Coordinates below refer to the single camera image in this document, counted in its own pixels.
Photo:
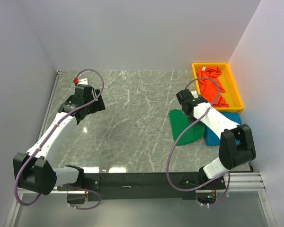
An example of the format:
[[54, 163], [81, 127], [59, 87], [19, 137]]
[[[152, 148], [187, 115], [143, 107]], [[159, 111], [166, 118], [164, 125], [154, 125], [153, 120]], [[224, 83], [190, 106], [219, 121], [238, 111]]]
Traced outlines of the green t-shirt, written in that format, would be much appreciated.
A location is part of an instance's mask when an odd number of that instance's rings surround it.
[[[184, 116], [183, 112], [178, 109], [173, 109], [169, 112], [169, 121], [174, 141], [176, 141], [179, 135], [191, 124]], [[177, 146], [190, 144], [201, 139], [204, 136], [204, 132], [204, 125], [198, 122], [180, 138]]]

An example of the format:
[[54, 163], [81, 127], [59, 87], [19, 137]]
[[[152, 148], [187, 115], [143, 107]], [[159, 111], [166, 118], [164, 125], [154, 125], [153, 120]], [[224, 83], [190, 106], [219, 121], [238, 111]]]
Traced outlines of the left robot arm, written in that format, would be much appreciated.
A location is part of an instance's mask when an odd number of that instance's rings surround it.
[[102, 89], [76, 85], [75, 92], [58, 109], [54, 121], [26, 153], [13, 158], [14, 191], [18, 188], [48, 195], [54, 187], [84, 184], [84, 170], [76, 166], [52, 167], [52, 161], [70, 132], [89, 114], [105, 109]]

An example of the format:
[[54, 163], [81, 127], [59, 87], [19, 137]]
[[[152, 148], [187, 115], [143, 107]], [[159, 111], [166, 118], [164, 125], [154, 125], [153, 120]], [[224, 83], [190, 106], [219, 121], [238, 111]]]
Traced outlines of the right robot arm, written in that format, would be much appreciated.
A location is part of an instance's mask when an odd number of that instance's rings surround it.
[[220, 140], [218, 157], [199, 169], [199, 182], [217, 179], [222, 174], [256, 158], [252, 130], [218, 112], [203, 97], [194, 97], [188, 89], [176, 94], [184, 115], [193, 122], [202, 122]]

